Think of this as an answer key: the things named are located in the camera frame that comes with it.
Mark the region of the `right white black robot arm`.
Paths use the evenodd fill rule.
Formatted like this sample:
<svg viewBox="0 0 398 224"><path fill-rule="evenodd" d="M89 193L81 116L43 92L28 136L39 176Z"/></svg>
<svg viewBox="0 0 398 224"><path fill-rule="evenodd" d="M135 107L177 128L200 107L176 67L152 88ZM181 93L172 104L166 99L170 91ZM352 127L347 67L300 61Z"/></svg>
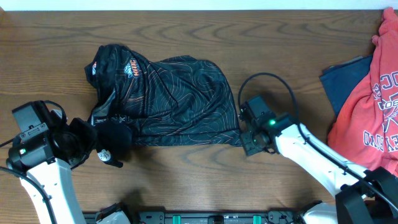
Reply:
<svg viewBox="0 0 398 224"><path fill-rule="evenodd" d="M333 205L309 205L292 217L292 223L397 223L397 179L387 170L369 170L344 158L289 114L275 115L261 96L244 102L239 110L247 127L240 134L247 156L280 154L335 199Z"/></svg>

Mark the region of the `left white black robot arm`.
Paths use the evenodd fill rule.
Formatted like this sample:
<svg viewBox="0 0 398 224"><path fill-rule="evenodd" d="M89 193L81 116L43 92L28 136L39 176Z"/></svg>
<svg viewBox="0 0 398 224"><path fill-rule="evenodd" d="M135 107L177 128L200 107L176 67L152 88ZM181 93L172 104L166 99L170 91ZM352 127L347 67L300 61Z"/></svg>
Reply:
<svg viewBox="0 0 398 224"><path fill-rule="evenodd" d="M60 105L30 101L12 111L20 133L11 139L3 171L15 175L41 223L86 223L72 182L72 170L93 150L97 133L80 118L69 123Z"/></svg>

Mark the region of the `black orange patterned jersey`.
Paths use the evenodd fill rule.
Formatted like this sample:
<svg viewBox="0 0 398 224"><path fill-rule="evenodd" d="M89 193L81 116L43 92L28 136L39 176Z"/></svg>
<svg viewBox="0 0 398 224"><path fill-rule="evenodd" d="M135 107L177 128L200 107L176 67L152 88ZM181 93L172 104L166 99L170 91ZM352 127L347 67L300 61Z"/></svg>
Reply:
<svg viewBox="0 0 398 224"><path fill-rule="evenodd" d="M121 166L119 158L137 146L241 145L231 87L209 60L153 62L109 44L99 47L85 75L98 99L88 121L106 164Z"/></svg>

